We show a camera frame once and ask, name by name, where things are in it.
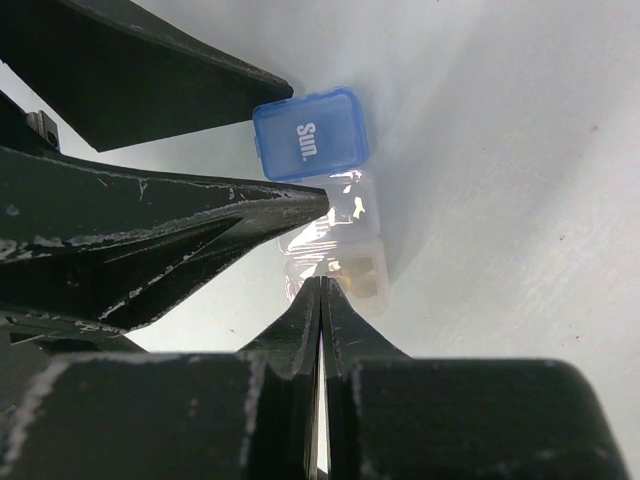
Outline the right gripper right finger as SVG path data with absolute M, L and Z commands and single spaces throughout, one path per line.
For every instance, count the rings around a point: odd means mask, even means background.
M 594 390 L 553 359 L 413 358 L 320 282 L 333 479 L 625 479 Z

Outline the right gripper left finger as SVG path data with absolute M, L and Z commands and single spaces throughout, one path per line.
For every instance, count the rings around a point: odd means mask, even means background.
M 5 479 L 313 479 L 320 282 L 235 353 L 86 353 L 36 374 Z

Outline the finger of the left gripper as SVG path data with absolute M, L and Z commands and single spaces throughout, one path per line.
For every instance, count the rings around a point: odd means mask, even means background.
M 318 188 L 1 152 L 1 313 L 126 333 L 262 243 L 326 214 Z
M 99 152 L 247 121 L 293 95 L 132 1 L 4 1 L 1 59 Z

